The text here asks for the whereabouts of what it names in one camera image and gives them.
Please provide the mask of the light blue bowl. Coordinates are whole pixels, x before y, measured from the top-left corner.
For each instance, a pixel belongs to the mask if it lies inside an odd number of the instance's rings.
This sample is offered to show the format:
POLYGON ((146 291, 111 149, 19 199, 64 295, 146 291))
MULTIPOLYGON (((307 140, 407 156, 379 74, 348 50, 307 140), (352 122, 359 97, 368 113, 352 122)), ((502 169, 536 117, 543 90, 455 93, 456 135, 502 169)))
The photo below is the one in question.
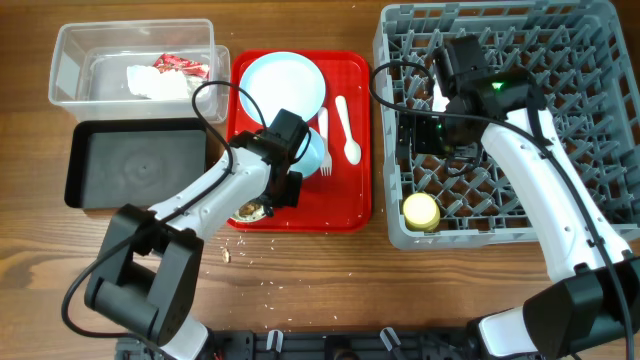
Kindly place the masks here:
POLYGON ((310 129, 310 133, 311 136, 304 139, 296 154, 297 157, 301 154, 303 154, 303 156, 297 163, 290 167, 291 171, 301 173, 304 179, 309 178, 319 170, 325 157, 323 139, 313 128, 310 129))

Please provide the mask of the yellow cup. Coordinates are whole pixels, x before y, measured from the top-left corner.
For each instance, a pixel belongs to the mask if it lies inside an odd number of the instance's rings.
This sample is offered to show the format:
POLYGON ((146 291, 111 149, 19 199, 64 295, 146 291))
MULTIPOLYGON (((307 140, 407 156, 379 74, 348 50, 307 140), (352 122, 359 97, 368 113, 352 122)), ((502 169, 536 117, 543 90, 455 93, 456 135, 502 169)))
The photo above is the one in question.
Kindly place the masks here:
POLYGON ((412 231, 431 232, 439 225, 440 208, 435 199, 426 193, 408 196, 402 205, 406 226, 412 231))

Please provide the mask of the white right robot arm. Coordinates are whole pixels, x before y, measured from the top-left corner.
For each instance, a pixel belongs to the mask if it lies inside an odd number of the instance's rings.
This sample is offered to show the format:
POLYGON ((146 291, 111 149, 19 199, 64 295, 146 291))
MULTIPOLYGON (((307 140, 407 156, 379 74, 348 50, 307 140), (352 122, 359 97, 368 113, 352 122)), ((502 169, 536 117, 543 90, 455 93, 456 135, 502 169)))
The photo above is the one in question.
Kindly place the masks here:
POLYGON ((494 72, 478 39, 434 54, 429 111, 405 110, 419 154, 457 158, 475 145, 500 167, 534 229, 551 285, 521 306, 472 323, 479 356, 548 359, 639 329, 639 259, 601 213, 566 154, 542 89, 525 70, 494 72))

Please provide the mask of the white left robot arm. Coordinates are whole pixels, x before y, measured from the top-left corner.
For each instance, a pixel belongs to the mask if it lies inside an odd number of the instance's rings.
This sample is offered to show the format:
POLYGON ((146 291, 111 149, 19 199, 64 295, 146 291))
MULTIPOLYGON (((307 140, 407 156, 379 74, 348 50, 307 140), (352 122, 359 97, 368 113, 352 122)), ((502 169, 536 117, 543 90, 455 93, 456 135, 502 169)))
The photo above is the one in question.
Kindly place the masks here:
POLYGON ((257 134, 234 136, 220 161, 147 210, 122 207, 85 271, 88 308, 173 359, 211 359, 213 334, 191 314, 204 243, 242 206, 294 207, 302 175, 291 170, 310 130, 280 110, 257 134))

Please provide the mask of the black food waste tray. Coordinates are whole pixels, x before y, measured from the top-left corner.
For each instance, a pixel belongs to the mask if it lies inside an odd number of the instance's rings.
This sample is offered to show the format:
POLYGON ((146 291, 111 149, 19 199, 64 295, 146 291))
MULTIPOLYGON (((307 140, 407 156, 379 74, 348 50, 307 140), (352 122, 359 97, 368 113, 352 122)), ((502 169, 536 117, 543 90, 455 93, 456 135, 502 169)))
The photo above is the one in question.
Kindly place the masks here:
POLYGON ((80 122, 64 202, 108 209, 164 201, 204 174, 206 140, 205 127, 191 118, 80 122))

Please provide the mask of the grey dishwasher rack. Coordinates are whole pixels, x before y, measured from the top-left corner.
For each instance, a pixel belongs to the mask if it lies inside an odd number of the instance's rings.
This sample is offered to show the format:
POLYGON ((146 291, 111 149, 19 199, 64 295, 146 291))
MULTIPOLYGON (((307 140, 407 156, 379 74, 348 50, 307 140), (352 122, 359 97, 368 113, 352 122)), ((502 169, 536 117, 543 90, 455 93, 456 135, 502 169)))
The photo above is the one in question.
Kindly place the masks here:
POLYGON ((490 157, 463 176, 429 155, 396 157, 395 107, 429 109, 419 65, 435 50, 474 35, 496 72, 529 71, 544 90, 557 134, 594 202, 626 240, 639 236, 639 90, 620 22, 608 1, 493 1, 385 7, 373 40, 384 141, 388 236, 402 250, 531 242, 535 232, 490 157), (441 219, 409 230, 402 213, 414 193, 431 195, 441 219))

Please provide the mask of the clear plastic waste bin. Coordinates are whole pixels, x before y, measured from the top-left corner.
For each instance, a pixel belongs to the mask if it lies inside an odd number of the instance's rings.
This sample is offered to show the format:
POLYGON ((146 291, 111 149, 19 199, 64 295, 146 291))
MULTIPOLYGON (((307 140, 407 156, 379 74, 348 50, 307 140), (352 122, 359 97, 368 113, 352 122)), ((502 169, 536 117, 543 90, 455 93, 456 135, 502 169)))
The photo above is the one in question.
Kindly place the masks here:
POLYGON ((57 36, 49 101, 79 121, 193 117, 190 98, 151 100, 129 90, 127 68, 163 54, 208 65, 209 79, 230 79, 230 52, 215 43, 208 19, 70 23, 57 36))

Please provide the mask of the white plastic fork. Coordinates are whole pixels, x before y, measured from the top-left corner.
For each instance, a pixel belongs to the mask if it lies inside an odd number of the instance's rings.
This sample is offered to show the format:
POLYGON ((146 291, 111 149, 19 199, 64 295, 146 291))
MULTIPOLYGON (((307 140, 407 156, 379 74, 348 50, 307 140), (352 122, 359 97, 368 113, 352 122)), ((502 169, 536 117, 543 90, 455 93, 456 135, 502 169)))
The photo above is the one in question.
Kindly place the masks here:
POLYGON ((318 126, 319 126, 319 134, 324 143, 324 158, 322 164, 320 166, 320 171, 322 176, 330 176, 332 174, 332 157, 329 151, 329 120, 328 120, 328 110, 324 107, 321 107, 318 112, 318 126))

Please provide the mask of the red serving tray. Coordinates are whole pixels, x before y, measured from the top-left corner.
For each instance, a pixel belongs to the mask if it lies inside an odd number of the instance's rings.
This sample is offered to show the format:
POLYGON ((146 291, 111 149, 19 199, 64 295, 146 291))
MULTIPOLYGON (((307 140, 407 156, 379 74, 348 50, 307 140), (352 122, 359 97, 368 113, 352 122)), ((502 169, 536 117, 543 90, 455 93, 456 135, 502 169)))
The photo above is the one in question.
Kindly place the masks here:
POLYGON ((368 222, 372 209, 371 180, 371 104, 368 92, 369 65, 363 57, 350 51, 300 50, 300 55, 314 62, 322 72, 329 112, 329 152, 332 173, 311 175, 302 182, 298 206, 275 210, 275 215, 242 223, 230 219, 228 224, 248 232, 353 232, 368 222), (335 98, 346 98, 354 140, 360 145, 362 158, 352 165, 345 157, 345 135, 335 98))

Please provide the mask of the white plastic spoon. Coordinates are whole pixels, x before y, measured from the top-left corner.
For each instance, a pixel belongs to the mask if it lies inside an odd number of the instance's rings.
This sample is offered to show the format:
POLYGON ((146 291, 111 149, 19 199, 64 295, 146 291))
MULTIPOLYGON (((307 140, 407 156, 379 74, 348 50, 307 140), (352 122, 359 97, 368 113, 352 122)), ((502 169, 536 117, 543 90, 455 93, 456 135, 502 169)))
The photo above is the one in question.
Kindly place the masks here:
POLYGON ((345 156, 351 165, 358 165, 362 158, 362 152, 360 145, 353 138, 346 98, 342 95, 337 96, 335 106, 345 135, 345 156))

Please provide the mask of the food scrap on table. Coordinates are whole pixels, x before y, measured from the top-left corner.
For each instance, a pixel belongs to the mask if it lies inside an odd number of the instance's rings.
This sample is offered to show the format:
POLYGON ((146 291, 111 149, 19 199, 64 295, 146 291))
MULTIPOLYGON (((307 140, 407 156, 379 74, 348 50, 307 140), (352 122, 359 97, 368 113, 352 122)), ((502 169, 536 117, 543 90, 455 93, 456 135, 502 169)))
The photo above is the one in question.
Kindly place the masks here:
POLYGON ((228 249, 222 250, 222 258, 224 263, 229 263, 231 261, 231 254, 228 249))

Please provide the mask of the light blue plate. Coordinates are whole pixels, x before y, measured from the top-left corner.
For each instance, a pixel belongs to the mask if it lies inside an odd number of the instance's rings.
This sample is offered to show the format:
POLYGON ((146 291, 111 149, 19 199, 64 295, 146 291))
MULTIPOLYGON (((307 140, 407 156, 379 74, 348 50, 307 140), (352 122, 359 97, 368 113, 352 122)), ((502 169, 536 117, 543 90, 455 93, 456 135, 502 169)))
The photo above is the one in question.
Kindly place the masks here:
POLYGON ((307 57, 293 52, 272 52, 253 61, 240 78, 240 103, 245 113, 259 125, 269 126, 284 109, 311 120, 324 105, 327 86, 320 68, 307 57))

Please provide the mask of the red snack wrapper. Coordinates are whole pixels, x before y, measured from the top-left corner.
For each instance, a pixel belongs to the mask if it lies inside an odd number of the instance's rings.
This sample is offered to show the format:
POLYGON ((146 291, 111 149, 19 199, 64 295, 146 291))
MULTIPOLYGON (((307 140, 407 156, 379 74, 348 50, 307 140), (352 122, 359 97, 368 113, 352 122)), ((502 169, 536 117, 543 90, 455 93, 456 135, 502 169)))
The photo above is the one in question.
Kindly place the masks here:
POLYGON ((171 54, 162 54, 153 64, 153 67, 161 73, 175 70, 182 72, 186 76, 195 76, 202 79, 209 77, 210 67, 207 64, 192 61, 171 54))

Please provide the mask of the crumpled white tissue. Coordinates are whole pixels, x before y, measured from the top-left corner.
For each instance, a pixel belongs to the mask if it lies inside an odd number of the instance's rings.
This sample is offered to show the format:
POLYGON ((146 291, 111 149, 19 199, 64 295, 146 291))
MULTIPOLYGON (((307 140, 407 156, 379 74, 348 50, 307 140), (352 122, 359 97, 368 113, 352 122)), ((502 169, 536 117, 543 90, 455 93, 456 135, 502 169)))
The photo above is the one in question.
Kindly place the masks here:
POLYGON ((182 71, 161 72, 155 67, 141 65, 129 66, 126 75, 131 94, 158 101, 190 99, 205 82, 201 77, 186 75, 182 71))

